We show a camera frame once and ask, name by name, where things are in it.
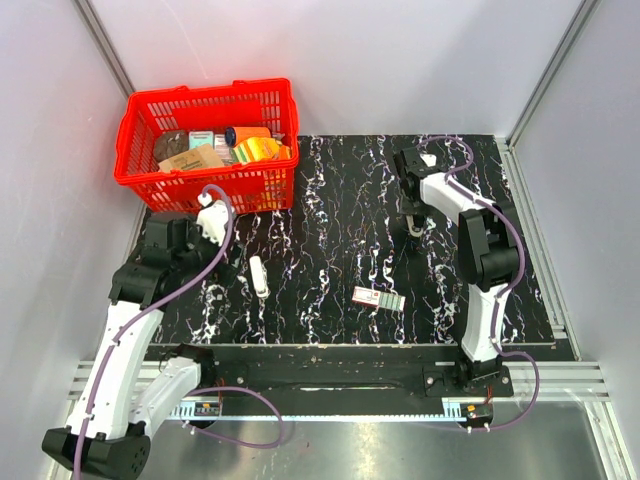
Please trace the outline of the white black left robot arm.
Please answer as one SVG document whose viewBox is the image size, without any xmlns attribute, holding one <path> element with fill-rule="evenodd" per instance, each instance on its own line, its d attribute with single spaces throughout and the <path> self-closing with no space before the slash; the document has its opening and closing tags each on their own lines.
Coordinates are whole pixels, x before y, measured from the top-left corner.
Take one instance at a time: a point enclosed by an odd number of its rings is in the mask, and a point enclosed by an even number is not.
<svg viewBox="0 0 640 480">
<path fill-rule="evenodd" d="M 160 425 L 190 391 L 211 392 L 213 356 L 181 345 L 140 394 L 135 384 L 168 305 L 228 255 L 233 211 L 216 201 L 197 215 L 149 217 L 142 239 L 114 273 L 103 338 L 89 378 L 64 426 L 46 431 L 42 450 L 74 478 L 136 479 Z"/>
</svg>

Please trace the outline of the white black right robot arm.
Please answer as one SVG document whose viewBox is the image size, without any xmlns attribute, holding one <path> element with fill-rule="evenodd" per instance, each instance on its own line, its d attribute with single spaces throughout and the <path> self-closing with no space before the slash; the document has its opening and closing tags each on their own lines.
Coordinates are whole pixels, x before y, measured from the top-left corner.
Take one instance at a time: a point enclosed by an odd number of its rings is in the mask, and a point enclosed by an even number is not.
<svg viewBox="0 0 640 480">
<path fill-rule="evenodd" d="M 469 306 L 450 378 L 460 392 L 476 396 L 501 376 L 506 303 L 524 275 L 524 247 L 512 219 L 514 207 L 471 192 L 438 160 L 425 161 L 417 148 L 400 150 L 393 161 L 409 233 L 421 236 L 426 218 L 433 214 L 457 226 L 457 271 L 469 287 Z"/>
</svg>

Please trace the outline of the red plastic basket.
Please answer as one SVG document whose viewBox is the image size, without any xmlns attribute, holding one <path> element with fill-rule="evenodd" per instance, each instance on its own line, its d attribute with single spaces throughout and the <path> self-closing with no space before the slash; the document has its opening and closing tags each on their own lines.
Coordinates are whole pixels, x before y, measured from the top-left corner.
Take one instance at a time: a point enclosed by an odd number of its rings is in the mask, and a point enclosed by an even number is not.
<svg viewBox="0 0 640 480">
<path fill-rule="evenodd" d="M 156 212 L 196 212 L 207 184 L 239 214 L 289 209 L 298 131 L 285 78 L 139 91 L 120 123 L 114 178 Z"/>
</svg>

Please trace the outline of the staple box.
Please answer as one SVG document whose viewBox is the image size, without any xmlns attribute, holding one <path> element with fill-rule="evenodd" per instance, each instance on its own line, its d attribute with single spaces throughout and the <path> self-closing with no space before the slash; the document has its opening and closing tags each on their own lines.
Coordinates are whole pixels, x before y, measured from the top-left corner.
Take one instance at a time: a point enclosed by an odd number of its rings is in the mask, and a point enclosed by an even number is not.
<svg viewBox="0 0 640 480">
<path fill-rule="evenodd" d="M 403 311 L 405 305 L 404 296 L 360 286 L 354 288 L 352 301 L 373 308 L 396 312 Z"/>
</svg>

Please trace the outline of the brown cardboard box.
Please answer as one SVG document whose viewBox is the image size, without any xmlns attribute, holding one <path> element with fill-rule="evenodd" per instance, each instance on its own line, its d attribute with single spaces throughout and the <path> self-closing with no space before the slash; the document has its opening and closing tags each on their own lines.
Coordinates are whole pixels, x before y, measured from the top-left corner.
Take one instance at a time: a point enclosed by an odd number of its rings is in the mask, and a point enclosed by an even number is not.
<svg viewBox="0 0 640 480">
<path fill-rule="evenodd" d="M 159 169 L 165 173 L 220 167 L 224 167 L 224 162 L 210 144 L 203 144 L 159 163 Z"/>
</svg>

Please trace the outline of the yellow green snack pack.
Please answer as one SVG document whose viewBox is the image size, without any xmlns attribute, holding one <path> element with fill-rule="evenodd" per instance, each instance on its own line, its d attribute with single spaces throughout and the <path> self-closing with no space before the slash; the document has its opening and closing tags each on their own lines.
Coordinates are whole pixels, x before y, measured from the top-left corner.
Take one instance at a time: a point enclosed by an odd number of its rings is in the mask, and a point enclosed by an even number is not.
<svg viewBox="0 0 640 480">
<path fill-rule="evenodd" d="M 291 149 L 269 137 L 250 137 L 231 149 L 232 158 L 243 165 L 262 161 L 288 160 Z"/>
</svg>

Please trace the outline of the orange cylinder can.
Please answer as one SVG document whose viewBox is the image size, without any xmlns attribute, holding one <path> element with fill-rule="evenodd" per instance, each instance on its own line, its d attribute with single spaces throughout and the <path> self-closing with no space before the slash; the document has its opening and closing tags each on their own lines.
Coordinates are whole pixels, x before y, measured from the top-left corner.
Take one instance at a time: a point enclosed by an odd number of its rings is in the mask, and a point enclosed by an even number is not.
<svg viewBox="0 0 640 480">
<path fill-rule="evenodd" d="M 267 127 L 227 127 L 224 133 L 224 139 L 229 147 L 236 147 L 245 140 L 253 137 L 270 138 L 271 131 Z"/>
</svg>

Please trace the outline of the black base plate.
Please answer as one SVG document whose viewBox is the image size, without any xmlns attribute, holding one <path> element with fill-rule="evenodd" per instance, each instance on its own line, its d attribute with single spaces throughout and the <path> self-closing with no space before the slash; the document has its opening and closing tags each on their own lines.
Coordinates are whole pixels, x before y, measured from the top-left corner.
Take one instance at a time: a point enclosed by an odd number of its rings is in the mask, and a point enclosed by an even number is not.
<svg viewBox="0 0 640 480">
<path fill-rule="evenodd" d="M 420 397 L 510 398 L 507 366 L 479 367 L 456 346 L 437 345 L 213 345 L 180 344 L 162 365 L 184 356 L 204 363 L 206 386 L 254 390 L 387 389 Z"/>
</svg>

